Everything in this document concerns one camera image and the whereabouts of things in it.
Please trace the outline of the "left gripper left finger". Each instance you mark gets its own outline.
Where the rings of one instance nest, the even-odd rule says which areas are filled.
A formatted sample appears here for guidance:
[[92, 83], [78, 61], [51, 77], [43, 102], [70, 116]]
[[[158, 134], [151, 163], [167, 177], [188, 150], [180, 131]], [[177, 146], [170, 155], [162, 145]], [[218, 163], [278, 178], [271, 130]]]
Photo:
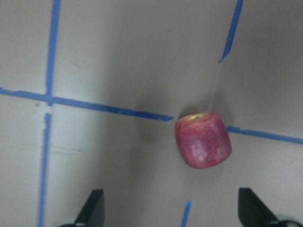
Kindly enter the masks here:
[[104, 190], [92, 190], [76, 220], [61, 227], [103, 227], [105, 223]]

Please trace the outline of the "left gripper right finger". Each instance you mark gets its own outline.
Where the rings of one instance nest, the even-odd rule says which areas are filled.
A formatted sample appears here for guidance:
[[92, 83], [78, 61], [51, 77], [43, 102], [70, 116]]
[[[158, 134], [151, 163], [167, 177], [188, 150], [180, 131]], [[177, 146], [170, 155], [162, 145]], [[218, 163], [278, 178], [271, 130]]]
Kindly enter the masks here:
[[238, 218], [243, 227], [301, 227], [295, 220], [279, 220], [250, 188], [238, 190]]

